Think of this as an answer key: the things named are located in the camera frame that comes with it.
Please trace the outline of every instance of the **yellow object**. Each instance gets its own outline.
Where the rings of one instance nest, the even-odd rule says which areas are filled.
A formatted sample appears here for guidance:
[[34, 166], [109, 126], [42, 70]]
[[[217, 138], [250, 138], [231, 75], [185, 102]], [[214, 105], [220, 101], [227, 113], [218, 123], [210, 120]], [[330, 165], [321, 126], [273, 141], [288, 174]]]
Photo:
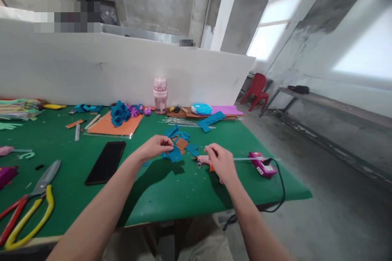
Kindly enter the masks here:
[[58, 110], [58, 109], [65, 108], [66, 105], [46, 104], [46, 105], [44, 105], [44, 107], [45, 107], [45, 108], [49, 108], [49, 109]]
[[19, 232], [22, 230], [24, 225], [27, 223], [27, 221], [30, 219], [30, 217], [34, 214], [34, 212], [37, 210], [37, 208], [41, 204], [42, 199], [38, 199], [34, 202], [33, 206], [30, 208], [30, 210], [26, 213], [26, 215], [22, 218], [22, 220], [13, 229], [13, 231], [11, 232], [11, 234], [8, 237], [7, 242], [5, 243], [6, 250], [14, 250], [14, 249], [24, 245], [28, 240], [33, 238], [40, 231], [40, 229], [45, 224], [45, 222], [47, 222], [47, 220], [49, 219], [50, 214], [52, 214], [52, 211], [54, 208], [54, 198], [53, 198], [53, 194], [52, 194], [52, 185], [46, 186], [46, 200], [48, 201], [48, 208], [46, 209], [44, 217], [41, 219], [41, 221], [36, 226], [36, 228], [34, 228], [32, 230], [32, 232], [29, 233], [25, 238], [14, 243]]

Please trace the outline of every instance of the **person's lap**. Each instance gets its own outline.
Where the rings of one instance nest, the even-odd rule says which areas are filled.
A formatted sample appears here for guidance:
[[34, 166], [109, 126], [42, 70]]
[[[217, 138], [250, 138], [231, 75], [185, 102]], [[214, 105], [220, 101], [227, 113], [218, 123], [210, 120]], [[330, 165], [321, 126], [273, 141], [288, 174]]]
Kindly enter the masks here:
[[[213, 215], [203, 215], [179, 220], [175, 226], [176, 246], [180, 246], [179, 261], [233, 260], [225, 233]], [[155, 261], [161, 260], [157, 252], [159, 227], [136, 226], [113, 233], [102, 257], [105, 261]]]

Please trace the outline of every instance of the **hand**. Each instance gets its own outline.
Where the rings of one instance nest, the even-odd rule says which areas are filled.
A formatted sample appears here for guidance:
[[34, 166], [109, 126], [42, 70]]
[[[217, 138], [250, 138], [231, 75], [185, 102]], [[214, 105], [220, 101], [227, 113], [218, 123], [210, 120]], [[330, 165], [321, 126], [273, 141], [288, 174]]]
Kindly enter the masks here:
[[206, 146], [204, 152], [208, 153], [215, 172], [225, 183], [238, 178], [233, 154], [230, 151], [213, 143]]
[[174, 145], [171, 139], [165, 136], [155, 135], [143, 145], [141, 145], [128, 158], [133, 158], [143, 164], [148, 160], [157, 157], [163, 152], [169, 152], [173, 150], [173, 148]]

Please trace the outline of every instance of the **pink water bottle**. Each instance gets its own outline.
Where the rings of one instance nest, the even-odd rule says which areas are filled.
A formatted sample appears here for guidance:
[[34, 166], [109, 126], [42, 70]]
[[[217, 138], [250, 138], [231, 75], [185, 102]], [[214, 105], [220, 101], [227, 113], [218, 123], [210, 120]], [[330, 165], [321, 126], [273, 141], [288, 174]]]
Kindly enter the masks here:
[[156, 77], [154, 79], [154, 98], [155, 113], [166, 114], [167, 90], [164, 77]]

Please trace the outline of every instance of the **green table mat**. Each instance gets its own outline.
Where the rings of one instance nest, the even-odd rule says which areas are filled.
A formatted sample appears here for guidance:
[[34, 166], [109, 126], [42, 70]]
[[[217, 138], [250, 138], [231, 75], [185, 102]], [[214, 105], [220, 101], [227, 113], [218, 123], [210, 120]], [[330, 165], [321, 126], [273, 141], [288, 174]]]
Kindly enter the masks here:
[[[144, 117], [132, 139], [113, 137], [80, 136], [75, 142], [75, 128], [66, 129], [65, 125], [79, 119], [87, 119], [86, 126], [94, 117], [90, 113], [68, 114], [72, 107], [59, 111], [45, 110], [36, 121], [23, 122], [14, 130], [0, 131], [0, 146], [13, 146], [18, 149], [33, 149], [31, 159], [19, 159], [16, 153], [0, 157], [0, 166], [19, 166], [19, 174], [12, 183], [0, 190], [0, 211], [3, 211], [23, 195], [30, 193], [44, 171], [55, 160], [61, 159], [61, 167], [52, 181], [55, 208], [48, 222], [36, 237], [62, 235], [77, 216], [104, 186], [85, 186], [84, 182], [107, 142], [126, 141], [122, 156], [125, 160], [141, 144], [155, 134], [163, 134], [166, 128], [173, 128], [161, 123], [164, 118], [154, 112]], [[204, 133], [201, 128], [180, 127], [190, 136], [190, 143], [199, 146], [203, 154], [204, 146], [218, 143], [230, 150], [234, 157], [247, 157], [249, 152], [259, 151], [265, 157], [275, 157], [241, 121], [220, 121], [214, 124], [216, 129]], [[218, 176], [209, 172], [208, 166], [202, 169], [191, 160], [188, 152], [184, 160], [171, 163], [161, 156], [142, 167], [132, 188], [120, 217], [119, 226], [138, 223], [166, 221], [200, 214], [219, 212], [233, 207], [227, 189], [219, 183]], [[44, 168], [34, 168], [44, 164]], [[286, 188], [286, 200], [311, 198], [309, 189], [296, 179], [285, 167], [279, 164]], [[255, 204], [274, 203], [282, 199], [282, 187], [279, 176], [271, 180], [260, 177], [250, 161], [236, 161], [238, 176]], [[24, 208], [24, 214], [33, 204], [31, 199]], [[29, 222], [19, 234], [18, 239], [27, 235], [41, 220], [47, 208], [43, 201]], [[11, 214], [0, 221], [3, 231]]]

